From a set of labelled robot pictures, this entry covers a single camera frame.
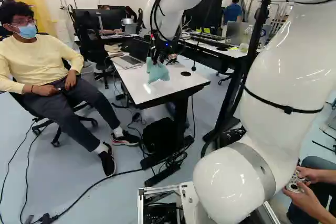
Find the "yellow sweatshirt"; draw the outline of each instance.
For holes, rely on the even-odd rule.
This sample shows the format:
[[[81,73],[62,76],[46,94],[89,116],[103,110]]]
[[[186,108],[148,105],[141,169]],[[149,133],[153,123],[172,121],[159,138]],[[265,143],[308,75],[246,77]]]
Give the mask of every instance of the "yellow sweatshirt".
[[[36,35],[33,43],[23,43],[13,36],[0,42],[0,91],[22,93],[25,84],[43,85],[68,74],[62,58],[80,73],[83,57],[57,38]],[[10,74],[17,82],[12,81]]]

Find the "controller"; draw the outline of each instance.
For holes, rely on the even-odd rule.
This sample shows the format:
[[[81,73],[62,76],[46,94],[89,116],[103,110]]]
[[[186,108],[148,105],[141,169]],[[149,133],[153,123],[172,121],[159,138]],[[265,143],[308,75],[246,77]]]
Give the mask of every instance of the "controller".
[[[298,182],[306,182],[308,181],[306,178],[299,178],[300,172],[296,170],[293,174],[292,177],[290,178],[290,181],[286,185],[286,189],[289,191],[292,191],[294,193],[302,193],[302,189],[298,186]]]

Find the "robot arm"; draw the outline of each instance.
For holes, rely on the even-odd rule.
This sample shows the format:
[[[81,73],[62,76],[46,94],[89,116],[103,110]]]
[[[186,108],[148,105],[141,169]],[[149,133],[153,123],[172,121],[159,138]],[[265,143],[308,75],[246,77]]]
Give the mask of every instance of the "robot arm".
[[[156,41],[166,41],[169,46],[183,10],[199,1],[149,0],[144,13],[147,27],[153,18],[152,7],[159,4],[164,14],[152,12],[156,17],[152,27],[161,32]],[[240,222],[285,186],[295,170],[302,140],[317,115],[305,112],[323,107],[334,87],[336,20],[332,15],[336,1],[291,1],[300,3],[248,73],[239,103],[246,135],[202,158],[194,170],[199,200],[218,224]],[[162,44],[156,50],[160,52]]]
[[[151,33],[157,31],[155,37],[156,51],[153,57],[154,64],[158,58],[172,53],[170,49],[177,29],[181,23],[184,10],[193,8],[201,0],[149,0],[144,10],[144,22],[151,28]]]

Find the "person in blue shirt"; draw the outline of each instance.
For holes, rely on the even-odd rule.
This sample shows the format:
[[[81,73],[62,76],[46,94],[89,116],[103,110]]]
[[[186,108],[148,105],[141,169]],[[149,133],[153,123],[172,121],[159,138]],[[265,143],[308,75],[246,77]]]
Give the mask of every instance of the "person in blue shirt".
[[[223,10],[224,20],[223,24],[227,25],[228,21],[241,21],[242,8],[237,3],[239,0],[232,0],[232,4]]]

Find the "black sneaker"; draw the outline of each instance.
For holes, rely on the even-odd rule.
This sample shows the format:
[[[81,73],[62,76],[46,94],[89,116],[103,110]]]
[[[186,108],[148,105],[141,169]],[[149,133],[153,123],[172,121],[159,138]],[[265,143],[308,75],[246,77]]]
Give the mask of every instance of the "black sneaker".
[[[128,146],[136,146],[139,144],[140,138],[138,136],[131,135],[127,131],[122,131],[124,136],[116,137],[114,133],[112,133],[112,143],[114,145],[128,145]]]
[[[108,152],[99,153],[98,156],[101,159],[101,164],[103,166],[105,175],[112,176],[113,174],[115,174],[115,171],[117,170],[117,166],[113,158],[112,148],[107,143],[103,144],[109,147],[109,150]]]

